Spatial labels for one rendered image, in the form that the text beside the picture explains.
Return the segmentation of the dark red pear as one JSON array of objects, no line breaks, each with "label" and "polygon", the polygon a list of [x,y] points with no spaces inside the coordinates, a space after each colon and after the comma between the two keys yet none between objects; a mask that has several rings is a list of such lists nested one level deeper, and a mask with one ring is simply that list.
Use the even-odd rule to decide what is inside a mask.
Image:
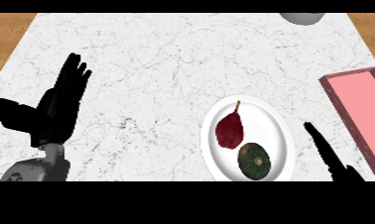
[{"label": "dark red pear", "polygon": [[233,150],[243,141],[244,129],[238,115],[240,103],[236,103],[233,112],[219,120],[215,126],[216,142],[221,148]]}]

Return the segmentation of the pink cardboard box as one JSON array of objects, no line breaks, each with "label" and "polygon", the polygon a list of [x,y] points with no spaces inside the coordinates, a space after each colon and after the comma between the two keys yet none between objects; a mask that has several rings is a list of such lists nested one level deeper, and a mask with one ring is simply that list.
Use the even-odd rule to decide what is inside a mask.
[{"label": "pink cardboard box", "polygon": [[375,173],[375,66],[330,73],[318,83]]}]

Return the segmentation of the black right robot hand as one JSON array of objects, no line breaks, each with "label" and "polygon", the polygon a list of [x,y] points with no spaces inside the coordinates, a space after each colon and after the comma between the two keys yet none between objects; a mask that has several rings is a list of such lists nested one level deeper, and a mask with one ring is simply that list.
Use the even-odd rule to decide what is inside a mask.
[{"label": "black right robot hand", "polygon": [[330,173],[331,180],[333,181],[362,181],[362,177],[358,174],[354,167],[345,166],[342,164],[321,134],[315,130],[311,123],[303,122],[302,127],[312,139],[318,155],[321,157],[323,163],[327,166],[327,171]]}]

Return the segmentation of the white oval plate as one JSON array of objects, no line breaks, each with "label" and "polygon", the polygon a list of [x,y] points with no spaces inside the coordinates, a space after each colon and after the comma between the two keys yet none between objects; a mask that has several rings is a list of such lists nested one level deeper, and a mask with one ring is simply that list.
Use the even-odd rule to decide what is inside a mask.
[{"label": "white oval plate", "polygon": [[[244,129],[243,142],[233,150],[221,148],[215,137],[219,120],[237,111]],[[250,181],[237,163],[238,149],[256,143],[268,153],[271,168],[262,181],[289,181],[293,169],[293,140],[283,117],[259,98],[236,94],[209,108],[200,128],[200,151],[207,171],[216,181]]]}]

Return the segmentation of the grey bowl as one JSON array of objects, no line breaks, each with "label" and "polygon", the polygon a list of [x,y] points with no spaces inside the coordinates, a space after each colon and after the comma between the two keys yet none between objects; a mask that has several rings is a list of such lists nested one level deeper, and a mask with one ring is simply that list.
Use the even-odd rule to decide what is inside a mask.
[{"label": "grey bowl", "polygon": [[323,13],[280,13],[280,16],[292,24],[308,26],[318,22],[323,17]]}]

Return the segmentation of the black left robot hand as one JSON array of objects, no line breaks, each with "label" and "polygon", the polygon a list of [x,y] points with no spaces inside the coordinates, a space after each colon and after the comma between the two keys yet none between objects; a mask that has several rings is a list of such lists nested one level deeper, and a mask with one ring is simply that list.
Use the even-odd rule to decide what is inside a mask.
[{"label": "black left robot hand", "polygon": [[36,107],[0,98],[0,124],[29,134],[32,148],[61,144],[72,136],[91,73],[80,56],[69,54],[54,87],[45,91]]}]

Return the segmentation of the dark green squash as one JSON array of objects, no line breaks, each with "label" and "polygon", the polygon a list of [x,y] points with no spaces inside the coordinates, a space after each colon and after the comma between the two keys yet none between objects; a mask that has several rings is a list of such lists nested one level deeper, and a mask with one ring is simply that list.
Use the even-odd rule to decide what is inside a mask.
[{"label": "dark green squash", "polygon": [[268,153],[256,143],[244,143],[237,154],[237,163],[241,174],[250,180],[262,179],[271,169]]}]

